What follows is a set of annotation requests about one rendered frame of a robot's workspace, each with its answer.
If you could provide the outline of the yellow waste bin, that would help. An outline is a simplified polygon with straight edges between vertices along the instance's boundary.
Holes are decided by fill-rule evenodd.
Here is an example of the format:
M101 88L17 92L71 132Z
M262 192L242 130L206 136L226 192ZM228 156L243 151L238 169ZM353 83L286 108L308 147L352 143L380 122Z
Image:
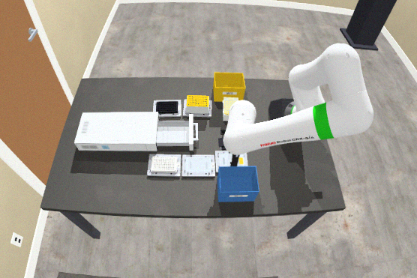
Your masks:
M244 87L241 83L242 79L244 81ZM216 88L215 86L225 88ZM243 73L215 73L213 90L214 102L223 102L224 97L238 97L238 100L243 100L245 95Z

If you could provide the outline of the blue bin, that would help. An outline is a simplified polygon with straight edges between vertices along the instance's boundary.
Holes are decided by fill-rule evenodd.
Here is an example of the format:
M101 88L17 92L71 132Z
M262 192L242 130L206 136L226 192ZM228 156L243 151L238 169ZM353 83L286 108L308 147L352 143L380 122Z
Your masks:
M219 166L218 202L254 202L258 193L256 166Z

